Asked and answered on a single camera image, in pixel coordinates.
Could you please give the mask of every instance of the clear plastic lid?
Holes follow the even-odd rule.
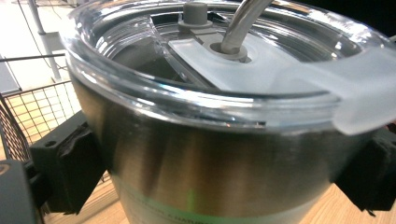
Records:
[[[207,4],[186,31],[184,1],[96,1],[69,15],[63,41],[75,77],[149,116],[263,129],[331,122],[363,133],[396,119],[396,50],[332,12],[275,1],[244,41],[247,57],[213,52],[239,6]]]

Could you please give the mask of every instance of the lid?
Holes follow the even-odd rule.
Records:
[[[75,75],[119,96],[146,88],[147,97],[151,89],[157,100],[201,105],[208,108],[205,116],[226,114],[244,124],[330,119],[337,130],[355,134],[396,119],[396,49],[380,33],[323,9],[275,1],[253,24],[241,50],[224,56],[219,43],[239,4],[201,2],[184,13],[184,1],[79,7],[69,15],[63,41],[69,63],[77,59],[95,72]],[[258,109],[271,107],[268,101],[281,107],[292,102],[291,111],[331,111],[319,112],[317,119],[306,110],[288,113],[279,121]]]

